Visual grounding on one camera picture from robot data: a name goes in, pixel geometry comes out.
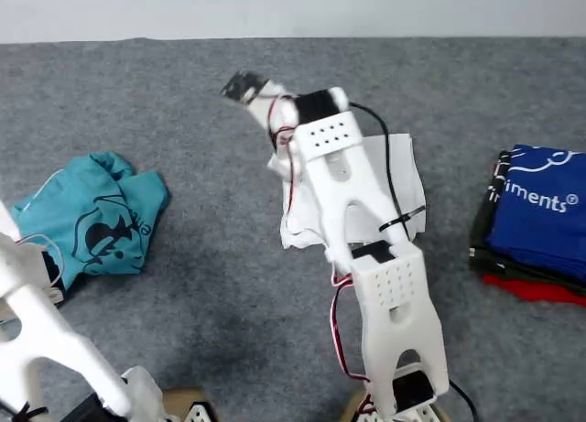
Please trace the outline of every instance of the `folded clothes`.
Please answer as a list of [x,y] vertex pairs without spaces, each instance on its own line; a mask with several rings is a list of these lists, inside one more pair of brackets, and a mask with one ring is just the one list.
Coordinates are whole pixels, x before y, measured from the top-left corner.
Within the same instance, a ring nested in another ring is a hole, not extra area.
[[542,282],[549,287],[555,284],[576,296],[586,296],[586,282],[560,271],[519,263],[507,254],[496,252],[486,242],[486,237],[493,229],[494,215],[505,187],[509,159],[508,152],[499,154],[493,177],[474,218],[470,233],[470,268],[479,274],[490,274],[504,281]]
[[156,172],[135,174],[112,152],[74,158],[12,209],[23,236],[42,234],[60,249],[61,280],[79,273],[137,274],[168,191]]
[[488,244],[586,281],[586,155],[525,145],[511,154]]
[[484,282],[501,287],[526,301],[557,301],[586,306],[586,297],[578,296],[565,287],[543,282],[527,282],[525,280],[503,280],[500,277],[484,275]]

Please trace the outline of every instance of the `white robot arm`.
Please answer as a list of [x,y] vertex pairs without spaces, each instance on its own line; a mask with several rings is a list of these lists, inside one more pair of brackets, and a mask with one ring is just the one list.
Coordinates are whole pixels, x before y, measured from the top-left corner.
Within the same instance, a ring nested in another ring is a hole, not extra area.
[[[250,72],[236,73],[222,94],[245,105],[268,133],[275,149],[269,166],[293,188],[306,180],[313,192],[319,236],[334,274],[340,275],[332,278],[338,289],[331,315],[336,351],[340,354],[341,346],[335,302],[341,289],[353,285],[363,318],[365,369],[365,375],[353,377],[364,381],[374,406],[370,411],[375,409],[378,420],[424,420],[429,404],[449,388],[440,320],[429,298],[423,254],[379,188],[346,94],[332,88],[294,96]],[[350,205],[378,221],[379,241],[351,250],[344,237]],[[417,352],[419,361],[397,367],[406,351]],[[368,401],[361,413],[368,411]]]
[[37,286],[37,275],[47,272],[43,247],[26,239],[20,239],[0,201],[0,301],[21,325],[14,339],[0,329],[0,407],[13,420],[51,420],[35,368],[35,360],[47,358],[80,373],[96,392],[97,397],[91,396],[66,418],[70,422],[123,420],[120,417],[131,422],[179,421],[166,414],[161,390],[147,370],[133,367],[121,377],[91,341],[73,331]]

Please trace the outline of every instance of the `white cloth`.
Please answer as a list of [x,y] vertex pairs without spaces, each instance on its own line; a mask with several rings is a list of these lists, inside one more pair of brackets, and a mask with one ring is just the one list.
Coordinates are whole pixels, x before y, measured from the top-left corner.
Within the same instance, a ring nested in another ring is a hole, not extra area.
[[[423,184],[413,156],[413,143],[409,134],[389,136],[391,154],[391,177],[401,211],[408,213],[425,205]],[[364,150],[373,167],[381,189],[391,197],[385,172],[385,137],[368,136],[364,139]],[[322,243],[318,206],[311,189],[302,179],[295,184],[291,211],[287,216],[289,183],[283,182],[283,218],[281,220],[281,241],[284,248]],[[425,211],[407,221],[409,239],[425,232]],[[350,206],[346,217],[346,238],[348,243],[370,243],[382,237],[380,225],[359,207]]]

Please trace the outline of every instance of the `black fabric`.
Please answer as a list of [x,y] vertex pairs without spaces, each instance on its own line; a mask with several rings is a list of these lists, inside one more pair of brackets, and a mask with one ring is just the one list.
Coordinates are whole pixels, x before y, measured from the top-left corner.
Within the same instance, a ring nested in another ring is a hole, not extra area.
[[474,218],[470,232],[469,263],[471,270],[481,275],[490,274],[504,279],[552,283],[563,286],[579,296],[586,296],[586,284],[579,279],[557,271],[519,264],[510,256],[493,251],[485,241],[493,228],[494,214],[505,186],[509,162],[510,153],[501,152],[494,167],[491,182]]

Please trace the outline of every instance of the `black zip tie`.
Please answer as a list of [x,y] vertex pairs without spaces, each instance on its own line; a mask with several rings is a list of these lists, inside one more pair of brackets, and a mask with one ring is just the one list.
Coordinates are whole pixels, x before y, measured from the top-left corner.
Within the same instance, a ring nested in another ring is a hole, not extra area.
[[410,211],[409,213],[402,214],[398,218],[395,218],[392,221],[384,223],[383,225],[381,225],[378,228],[378,231],[382,232],[382,231],[386,230],[388,227],[392,227],[393,225],[397,225],[398,223],[402,223],[403,225],[405,225],[405,222],[407,222],[409,219],[411,219],[416,214],[420,214],[424,210],[425,210],[425,205],[422,205],[421,207],[417,207],[416,209],[414,209],[413,211]]
[[28,411],[29,408],[30,404],[26,402],[20,411],[15,413],[10,408],[8,408],[8,406],[0,402],[0,409],[6,411],[11,416],[12,422],[28,422],[33,417],[49,412],[49,409],[45,406],[40,406],[39,408]]

